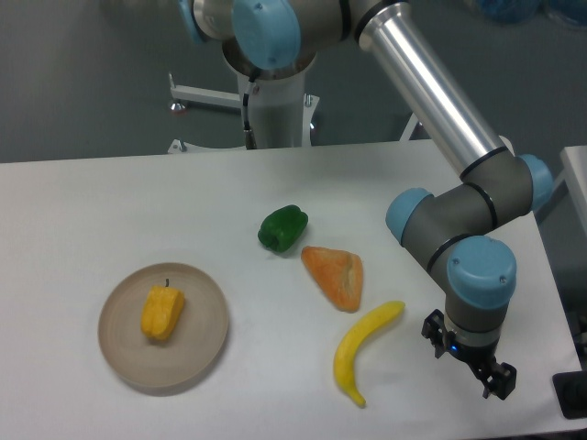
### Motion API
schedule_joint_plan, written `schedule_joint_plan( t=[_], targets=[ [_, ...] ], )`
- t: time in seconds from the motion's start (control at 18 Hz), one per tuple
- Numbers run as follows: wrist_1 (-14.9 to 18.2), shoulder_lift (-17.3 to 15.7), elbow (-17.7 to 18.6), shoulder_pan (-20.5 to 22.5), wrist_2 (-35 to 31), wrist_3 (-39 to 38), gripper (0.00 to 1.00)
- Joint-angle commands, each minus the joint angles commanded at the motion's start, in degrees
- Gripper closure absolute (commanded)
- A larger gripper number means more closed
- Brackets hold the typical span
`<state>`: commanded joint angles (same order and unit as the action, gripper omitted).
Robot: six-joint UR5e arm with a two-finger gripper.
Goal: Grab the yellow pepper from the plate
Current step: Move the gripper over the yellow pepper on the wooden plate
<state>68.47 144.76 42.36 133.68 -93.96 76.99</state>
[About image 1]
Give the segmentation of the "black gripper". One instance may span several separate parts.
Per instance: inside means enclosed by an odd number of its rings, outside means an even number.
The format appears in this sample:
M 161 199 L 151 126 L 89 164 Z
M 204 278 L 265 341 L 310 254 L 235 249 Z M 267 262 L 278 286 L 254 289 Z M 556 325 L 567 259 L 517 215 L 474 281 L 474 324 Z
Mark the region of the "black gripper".
M 498 363 L 494 357 L 499 338 L 477 341 L 453 330 L 446 330 L 444 314 L 435 309 L 425 318 L 421 335 L 435 350 L 435 358 L 446 352 L 469 365 L 474 377 L 482 383 L 482 397 L 495 396 L 504 401 L 515 389 L 517 369 L 507 363 Z

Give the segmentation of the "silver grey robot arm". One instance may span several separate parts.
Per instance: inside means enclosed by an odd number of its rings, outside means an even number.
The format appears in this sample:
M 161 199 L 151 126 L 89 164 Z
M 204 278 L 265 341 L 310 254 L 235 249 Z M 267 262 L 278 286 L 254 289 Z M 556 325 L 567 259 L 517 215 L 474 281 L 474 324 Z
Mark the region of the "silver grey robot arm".
M 437 356 L 465 363 L 485 395 L 507 398 L 515 368 L 495 349 L 515 291 L 513 252 L 489 234 L 550 197 L 546 164 L 516 156 L 493 132 L 417 30 L 405 1 L 182 1 L 194 42 L 218 40 L 240 77 L 238 109 L 247 149 L 299 147 L 303 96 L 283 81 L 302 75 L 322 49 L 345 39 L 380 63 L 460 177 L 439 196 L 407 190 L 386 225 L 445 293 L 422 334 Z

